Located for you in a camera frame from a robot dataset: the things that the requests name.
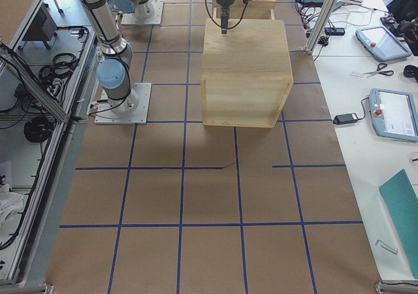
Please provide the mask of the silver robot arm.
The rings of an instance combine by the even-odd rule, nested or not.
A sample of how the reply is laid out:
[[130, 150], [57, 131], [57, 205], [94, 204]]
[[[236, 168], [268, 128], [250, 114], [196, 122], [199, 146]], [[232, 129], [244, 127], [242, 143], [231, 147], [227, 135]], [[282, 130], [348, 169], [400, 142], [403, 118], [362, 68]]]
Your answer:
[[131, 117], [140, 108], [139, 97], [130, 81], [132, 49], [122, 37], [107, 0], [80, 0], [99, 39], [104, 61], [98, 65], [97, 78], [107, 94], [103, 112]]
[[[221, 28], [221, 33], [224, 35], [229, 29], [229, 10], [234, 0], [216, 0], [216, 2], [221, 6], [221, 24], [217, 24], [214, 20], [213, 22]], [[135, 13], [139, 5], [144, 5], [143, 18], [147, 18], [153, 13], [153, 8], [149, 4], [149, 0], [112, 0], [112, 4], [116, 6], [116, 10], [125, 14]]]

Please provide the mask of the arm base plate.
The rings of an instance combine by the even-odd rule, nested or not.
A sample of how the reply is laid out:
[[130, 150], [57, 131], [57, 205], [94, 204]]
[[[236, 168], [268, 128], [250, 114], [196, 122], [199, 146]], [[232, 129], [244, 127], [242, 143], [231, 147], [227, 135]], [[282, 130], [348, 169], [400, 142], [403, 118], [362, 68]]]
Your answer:
[[119, 102], [108, 100], [105, 90], [101, 92], [101, 99], [106, 100], [100, 104], [97, 113], [94, 114], [94, 122], [97, 125], [145, 125], [148, 118], [148, 109], [152, 91], [151, 83], [132, 83], [131, 93], [126, 100]]
[[121, 24], [124, 26], [160, 25], [163, 13], [162, 1], [147, 1], [139, 4], [134, 13], [124, 14]]

